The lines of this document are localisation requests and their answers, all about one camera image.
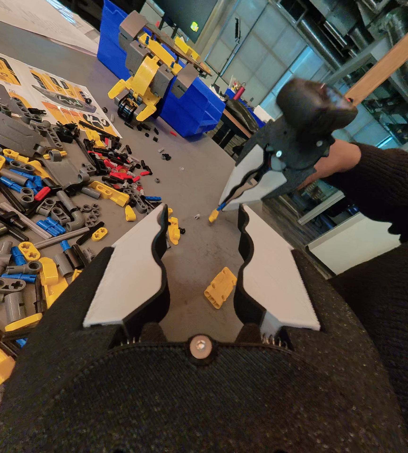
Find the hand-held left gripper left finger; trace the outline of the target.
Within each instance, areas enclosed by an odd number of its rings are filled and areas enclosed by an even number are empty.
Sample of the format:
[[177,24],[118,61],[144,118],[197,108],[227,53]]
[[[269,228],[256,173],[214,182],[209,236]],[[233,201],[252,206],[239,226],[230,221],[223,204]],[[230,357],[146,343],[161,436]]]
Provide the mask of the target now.
[[83,327],[128,325],[162,296],[167,273],[168,206],[161,203],[112,246],[109,262],[83,320]]

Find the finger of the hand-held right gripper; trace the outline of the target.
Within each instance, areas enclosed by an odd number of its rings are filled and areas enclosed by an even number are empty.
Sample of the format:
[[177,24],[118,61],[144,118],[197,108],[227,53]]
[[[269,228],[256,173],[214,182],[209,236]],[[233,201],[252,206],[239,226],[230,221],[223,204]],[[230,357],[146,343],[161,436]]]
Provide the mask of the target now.
[[248,203],[260,200],[261,195],[255,194],[254,187],[244,190],[238,197],[234,195],[263,165],[264,150],[256,144],[232,170],[224,187],[224,203]]
[[254,178],[254,173],[246,174],[246,171],[240,172],[236,169],[231,172],[221,195],[222,212],[235,210],[243,203],[260,201],[286,183],[284,174],[276,171],[267,171],[258,182]]

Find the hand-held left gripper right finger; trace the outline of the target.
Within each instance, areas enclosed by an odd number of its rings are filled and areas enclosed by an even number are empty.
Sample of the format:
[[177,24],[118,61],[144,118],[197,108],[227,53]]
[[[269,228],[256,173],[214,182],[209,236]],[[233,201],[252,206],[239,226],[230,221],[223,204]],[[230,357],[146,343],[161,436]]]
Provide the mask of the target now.
[[293,247],[246,204],[239,206],[237,226],[243,264],[233,306],[239,320],[257,325],[262,338],[275,338],[283,327],[320,331]]

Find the pile of toy building pieces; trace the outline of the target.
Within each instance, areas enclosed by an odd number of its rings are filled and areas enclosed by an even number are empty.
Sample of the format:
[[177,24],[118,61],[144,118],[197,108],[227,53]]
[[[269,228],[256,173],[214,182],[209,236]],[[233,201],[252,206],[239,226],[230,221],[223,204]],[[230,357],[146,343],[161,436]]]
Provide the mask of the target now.
[[[42,142],[39,141],[41,138],[49,139],[52,147],[49,148],[50,161],[45,162],[47,164],[61,164],[68,163],[61,160],[62,156],[60,153],[60,142],[58,143],[58,137],[54,133],[54,130],[49,126],[47,122],[38,122],[35,116],[30,116],[28,110],[23,110],[24,104],[19,102],[18,98],[10,99],[14,106],[18,108],[20,116],[26,114],[26,119],[28,122],[21,122],[15,120],[10,116],[11,110],[8,109],[5,105],[0,107],[0,144],[8,148],[11,151],[18,152],[24,157],[32,157],[42,149]],[[90,303],[94,297],[94,294],[99,286],[100,280],[103,277],[106,266],[109,262],[112,248],[106,247],[101,250],[101,252],[91,261],[84,258],[80,258],[76,255],[76,263],[70,259],[67,254],[64,254],[66,250],[63,246],[63,254],[55,256],[54,259],[47,257],[39,257],[39,249],[46,248],[60,242],[67,242],[68,239],[73,237],[80,236],[80,239],[83,239],[85,242],[92,238],[93,241],[99,241],[104,235],[107,234],[104,229],[104,224],[95,225],[93,229],[84,227],[84,219],[82,217],[83,212],[79,207],[75,206],[74,203],[70,200],[67,195],[67,192],[57,191],[58,198],[67,206],[66,209],[73,214],[74,222],[76,221],[77,226],[83,226],[81,230],[74,229],[60,229],[62,227],[55,219],[48,220],[45,218],[44,223],[31,224],[29,218],[22,218],[22,213],[19,211],[6,212],[4,214],[14,214],[20,217],[20,220],[26,221],[25,225],[29,226],[33,231],[35,226],[41,228],[46,227],[47,230],[50,228],[50,237],[48,237],[42,243],[39,242],[37,245],[32,244],[31,242],[20,242],[18,246],[19,257],[22,257],[26,263],[24,265],[28,266],[35,262],[38,264],[37,274],[21,274],[16,276],[15,274],[10,275],[0,275],[0,303],[5,304],[7,311],[7,318],[9,324],[5,326],[5,334],[0,337],[0,341],[6,336],[7,333],[17,332],[21,330],[21,338],[27,337],[26,333],[23,333],[26,330],[32,330],[33,325],[37,325],[39,321],[42,320],[45,311],[48,313],[48,309],[51,309],[51,306],[55,301],[59,300],[62,295],[65,295],[67,300],[60,300],[60,302],[66,303],[65,309],[60,310],[60,320],[63,320],[61,316],[66,317],[66,309],[77,309],[79,303],[79,296],[83,296],[84,299],[84,317],[88,311]],[[10,262],[13,260],[15,262],[16,255],[10,254],[0,254],[0,264],[3,265],[3,270],[9,270],[9,267],[6,264],[6,261]],[[44,295],[43,299],[45,302],[46,310],[44,312],[38,312],[31,316],[26,315],[26,310],[24,306],[23,294],[21,293],[26,284],[41,286],[42,291],[41,295]],[[134,317],[134,319],[128,323],[128,325],[110,325],[116,326],[116,328],[121,328],[124,335],[127,339],[136,339],[141,333],[142,327],[147,323],[160,322],[168,313],[170,306],[170,294],[169,288],[167,286],[166,291],[162,296],[158,297],[153,303],[149,303],[146,309],[143,309],[142,312]],[[79,327],[83,327],[83,320],[79,320]],[[9,378],[11,372],[15,366],[15,360],[9,355],[7,355],[0,348],[0,385]]]

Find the person's right forearm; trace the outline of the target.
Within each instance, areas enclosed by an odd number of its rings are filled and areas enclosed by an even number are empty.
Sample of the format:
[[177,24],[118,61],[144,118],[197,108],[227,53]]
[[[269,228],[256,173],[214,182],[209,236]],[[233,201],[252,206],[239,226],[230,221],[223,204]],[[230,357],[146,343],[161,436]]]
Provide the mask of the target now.
[[328,176],[364,216],[391,224],[389,233],[408,241],[408,152],[355,143],[360,161],[350,170]]

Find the person's right hand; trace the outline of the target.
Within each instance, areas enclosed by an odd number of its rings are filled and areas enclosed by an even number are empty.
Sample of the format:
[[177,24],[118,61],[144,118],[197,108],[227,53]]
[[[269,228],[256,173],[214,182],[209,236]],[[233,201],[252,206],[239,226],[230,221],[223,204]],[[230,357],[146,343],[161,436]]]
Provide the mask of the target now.
[[360,161],[361,150],[359,146],[344,140],[335,139],[330,146],[326,157],[321,157],[314,165],[314,173],[309,175],[298,190],[307,187],[313,182],[327,178],[335,173],[344,173],[354,168]]

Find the blue storage bin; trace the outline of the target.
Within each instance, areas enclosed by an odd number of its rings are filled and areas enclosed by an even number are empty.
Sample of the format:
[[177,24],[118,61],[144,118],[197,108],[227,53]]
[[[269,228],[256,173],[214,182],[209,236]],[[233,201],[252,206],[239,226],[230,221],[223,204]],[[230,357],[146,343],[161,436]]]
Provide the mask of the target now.
[[[227,88],[224,93],[226,99],[233,99],[235,95],[236,93],[231,88]],[[253,121],[256,121],[259,128],[264,127],[265,122],[261,120],[259,116],[255,113],[254,107],[249,102],[245,101],[242,98],[238,99],[237,101],[244,105],[245,110],[250,113],[250,115],[253,117]]]
[[[130,77],[125,66],[126,52],[118,41],[119,26],[127,16],[113,1],[104,1],[97,57],[120,80]],[[224,109],[224,102],[198,76],[181,98],[168,88],[148,119],[159,116],[182,137],[192,137],[212,130]]]

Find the black bag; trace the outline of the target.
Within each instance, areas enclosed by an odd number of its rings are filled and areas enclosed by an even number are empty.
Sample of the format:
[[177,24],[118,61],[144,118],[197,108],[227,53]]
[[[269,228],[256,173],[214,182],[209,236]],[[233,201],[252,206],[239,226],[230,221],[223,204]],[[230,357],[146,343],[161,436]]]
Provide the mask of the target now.
[[250,133],[259,130],[258,122],[252,112],[240,100],[226,99],[225,109]]

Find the yellow flat toy panel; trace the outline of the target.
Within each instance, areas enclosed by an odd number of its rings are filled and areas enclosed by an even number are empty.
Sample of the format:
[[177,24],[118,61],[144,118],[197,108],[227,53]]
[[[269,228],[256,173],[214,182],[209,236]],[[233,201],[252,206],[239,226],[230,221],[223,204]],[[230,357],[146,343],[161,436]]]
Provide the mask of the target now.
[[228,267],[224,267],[207,286],[204,296],[215,309],[220,309],[236,283],[237,278],[234,273]]

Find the wooden background desk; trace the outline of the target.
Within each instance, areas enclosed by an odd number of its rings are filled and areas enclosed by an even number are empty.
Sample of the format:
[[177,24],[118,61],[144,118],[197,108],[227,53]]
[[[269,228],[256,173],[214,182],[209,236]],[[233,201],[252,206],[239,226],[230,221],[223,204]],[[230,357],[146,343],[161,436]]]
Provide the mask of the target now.
[[143,29],[145,33],[139,37],[139,42],[166,65],[174,76],[186,65],[191,65],[201,77],[210,75],[210,68],[182,36],[172,38],[151,23],[147,23]]

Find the person's black sweater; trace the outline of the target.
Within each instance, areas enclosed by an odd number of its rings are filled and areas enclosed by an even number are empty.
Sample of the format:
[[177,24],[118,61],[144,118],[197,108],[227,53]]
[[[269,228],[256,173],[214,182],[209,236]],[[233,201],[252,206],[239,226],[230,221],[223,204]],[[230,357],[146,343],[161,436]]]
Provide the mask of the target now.
[[330,282],[373,340],[408,430],[408,241]]

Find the yellow toy vehicle model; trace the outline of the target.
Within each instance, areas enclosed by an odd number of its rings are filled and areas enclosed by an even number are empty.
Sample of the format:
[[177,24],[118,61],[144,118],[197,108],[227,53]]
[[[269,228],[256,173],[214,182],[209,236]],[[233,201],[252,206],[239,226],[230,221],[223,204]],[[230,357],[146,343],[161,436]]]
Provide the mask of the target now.
[[144,122],[156,112],[157,104],[168,88],[177,98],[181,98],[199,76],[191,65],[186,65],[174,76],[139,42],[147,23],[144,16],[132,11],[119,26],[118,41],[126,52],[125,66],[130,77],[119,80],[108,92],[108,97],[115,101],[117,114],[126,123]]

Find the black monitor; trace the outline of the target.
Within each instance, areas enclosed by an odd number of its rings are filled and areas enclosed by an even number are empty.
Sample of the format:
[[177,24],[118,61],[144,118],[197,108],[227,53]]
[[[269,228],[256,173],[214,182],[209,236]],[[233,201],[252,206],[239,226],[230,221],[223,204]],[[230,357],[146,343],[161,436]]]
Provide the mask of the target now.
[[164,15],[196,43],[217,0],[155,0]]

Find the sticker sheet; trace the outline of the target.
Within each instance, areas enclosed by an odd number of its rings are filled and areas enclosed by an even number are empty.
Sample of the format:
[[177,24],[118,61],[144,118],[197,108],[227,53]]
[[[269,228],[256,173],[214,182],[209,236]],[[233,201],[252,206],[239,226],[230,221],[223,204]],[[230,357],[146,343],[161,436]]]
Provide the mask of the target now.
[[0,54],[0,102],[15,97],[26,108],[45,110],[51,123],[82,121],[122,137],[87,87]]

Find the printed paper sheets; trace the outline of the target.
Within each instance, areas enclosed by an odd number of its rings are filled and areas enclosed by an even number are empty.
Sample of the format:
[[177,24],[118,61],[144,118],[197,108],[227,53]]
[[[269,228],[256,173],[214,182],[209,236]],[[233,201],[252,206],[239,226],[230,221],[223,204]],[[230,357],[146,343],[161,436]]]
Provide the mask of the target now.
[[0,0],[0,22],[96,56],[100,33],[59,1]]

